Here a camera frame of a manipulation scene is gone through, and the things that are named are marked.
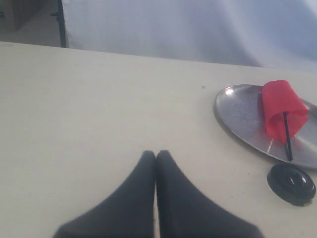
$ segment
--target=black stick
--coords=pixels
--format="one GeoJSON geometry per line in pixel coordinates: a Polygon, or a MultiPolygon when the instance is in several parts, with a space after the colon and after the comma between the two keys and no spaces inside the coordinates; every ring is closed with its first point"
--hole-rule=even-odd
{"type": "Polygon", "coordinates": [[[291,146],[291,138],[289,136],[288,122],[287,122],[287,112],[283,112],[284,115],[284,123],[286,129],[286,138],[287,138],[287,148],[288,148],[288,160],[293,160],[292,146],[291,146]]]}

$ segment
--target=floor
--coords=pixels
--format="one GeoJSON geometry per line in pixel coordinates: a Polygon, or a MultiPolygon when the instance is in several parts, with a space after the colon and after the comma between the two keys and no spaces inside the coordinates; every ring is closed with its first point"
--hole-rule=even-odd
{"type": "Polygon", "coordinates": [[[57,1],[48,3],[19,30],[10,32],[5,28],[5,18],[0,17],[0,41],[60,47],[56,17],[57,1]]]}

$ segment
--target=silver tray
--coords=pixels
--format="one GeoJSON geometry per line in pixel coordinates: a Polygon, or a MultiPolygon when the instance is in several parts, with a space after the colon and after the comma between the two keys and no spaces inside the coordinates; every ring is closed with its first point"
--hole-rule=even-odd
{"type": "Polygon", "coordinates": [[[259,151],[300,167],[317,169],[317,107],[302,100],[309,110],[308,122],[291,138],[293,161],[287,159],[285,144],[265,132],[262,87],[235,85],[221,90],[215,113],[237,137],[259,151]]]}

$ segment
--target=red fabric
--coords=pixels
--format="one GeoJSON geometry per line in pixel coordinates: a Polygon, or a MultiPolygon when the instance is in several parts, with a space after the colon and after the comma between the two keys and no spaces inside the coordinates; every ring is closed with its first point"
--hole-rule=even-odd
{"type": "Polygon", "coordinates": [[[262,88],[265,128],[269,136],[286,143],[283,112],[288,112],[290,137],[308,121],[308,109],[285,80],[268,82],[262,88]]]}

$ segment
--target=round tray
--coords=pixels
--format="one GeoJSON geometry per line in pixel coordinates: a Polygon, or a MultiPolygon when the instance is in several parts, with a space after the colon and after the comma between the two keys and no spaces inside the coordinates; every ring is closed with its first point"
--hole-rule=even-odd
{"type": "Polygon", "coordinates": [[[293,161],[285,144],[265,132],[262,87],[235,85],[221,90],[215,100],[215,113],[236,136],[259,151],[300,167],[317,169],[317,107],[302,100],[309,110],[308,122],[291,138],[293,161]]]}

